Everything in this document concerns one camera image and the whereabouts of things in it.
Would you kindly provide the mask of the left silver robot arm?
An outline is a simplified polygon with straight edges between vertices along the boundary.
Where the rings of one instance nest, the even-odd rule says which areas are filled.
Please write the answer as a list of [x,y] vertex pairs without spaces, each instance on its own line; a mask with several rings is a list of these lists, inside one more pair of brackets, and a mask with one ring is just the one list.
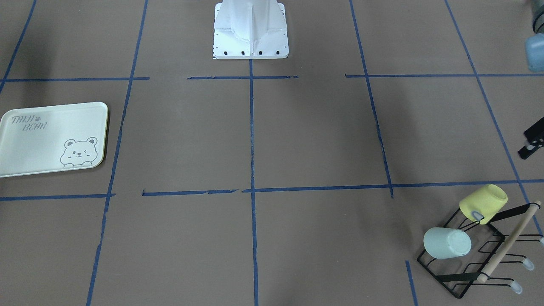
[[[532,72],[544,71],[544,2],[532,0],[532,29],[534,35],[525,41],[525,55]],[[525,145],[518,151],[521,159],[528,159],[543,147],[544,119],[540,118],[523,132]]]

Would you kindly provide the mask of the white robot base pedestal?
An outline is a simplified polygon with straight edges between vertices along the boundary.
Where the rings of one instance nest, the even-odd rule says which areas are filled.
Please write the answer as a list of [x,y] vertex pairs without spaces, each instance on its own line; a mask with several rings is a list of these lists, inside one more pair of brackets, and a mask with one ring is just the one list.
[[213,59],[284,59],[289,55],[286,9],[277,0],[223,0],[215,5],[213,27]]

